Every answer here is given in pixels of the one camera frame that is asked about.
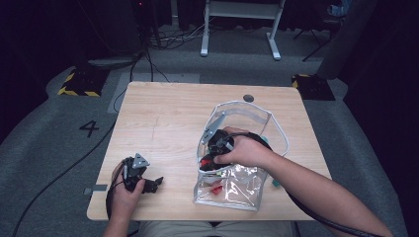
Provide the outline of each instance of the person's right arm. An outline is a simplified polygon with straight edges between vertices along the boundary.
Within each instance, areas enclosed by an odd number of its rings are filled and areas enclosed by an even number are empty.
[[[226,127],[228,133],[243,130]],[[335,223],[380,236],[392,236],[388,228],[354,195],[332,180],[278,155],[245,136],[234,137],[234,149],[214,159],[215,163],[236,163],[260,167],[302,204]],[[347,236],[332,230],[337,236]]]

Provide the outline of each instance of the person's right hand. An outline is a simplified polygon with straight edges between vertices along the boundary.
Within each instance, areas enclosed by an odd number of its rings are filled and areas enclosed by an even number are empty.
[[[223,130],[230,133],[236,132],[249,132],[247,130],[242,130],[235,127],[227,126]],[[265,157],[272,157],[273,151],[266,148],[261,143],[253,140],[252,138],[237,135],[233,136],[234,139],[234,148],[231,152],[219,155],[213,160],[217,164],[240,164],[246,167],[260,167],[265,169],[267,165],[267,160]]]

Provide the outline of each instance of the person's left hand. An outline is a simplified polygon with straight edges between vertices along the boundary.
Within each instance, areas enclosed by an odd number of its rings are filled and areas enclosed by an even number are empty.
[[[138,181],[138,183],[136,183],[135,190],[133,190],[132,193],[128,191],[124,185],[123,173],[120,172],[117,174],[117,171],[122,164],[123,163],[120,163],[120,165],[118,165],[112,173],[112,177],[115,175],[118,175],[118,177],[116,181],[117,185],[114,187],[111,218],[130,219],[139,201],[139,196],[144,189],[145,181]]]

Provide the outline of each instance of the wooden table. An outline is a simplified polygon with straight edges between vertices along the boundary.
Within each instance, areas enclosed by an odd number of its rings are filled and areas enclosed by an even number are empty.
[[[298,91],[294,88],[131,82],[98,177],[110,185],[114,168],[139,152],[150,162],[144,178],[164,177],[156,194],[141,196],[134,220],[309,220],[268,178],[259,211],[193,203],[197,147],[213,108],[250,94],[270,111],[290,142],[287,157],[330,178]],[[87,215],[106,220],[107,192],[93,192]]]

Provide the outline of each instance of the yellow and black hazard tape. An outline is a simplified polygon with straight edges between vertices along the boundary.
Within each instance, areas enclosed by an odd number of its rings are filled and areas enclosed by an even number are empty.
[[[94,80],[99,81],[100,85],[85,84],[83,80],[77,78],[75,69],[70,72],[70,74],[65,78],[64,83],[61,86],[61,89],[58,91],[58,95],[69,95],[69,96],[91,96],[91,97],[100,97],[102,87],[105,81],[104,80]]]

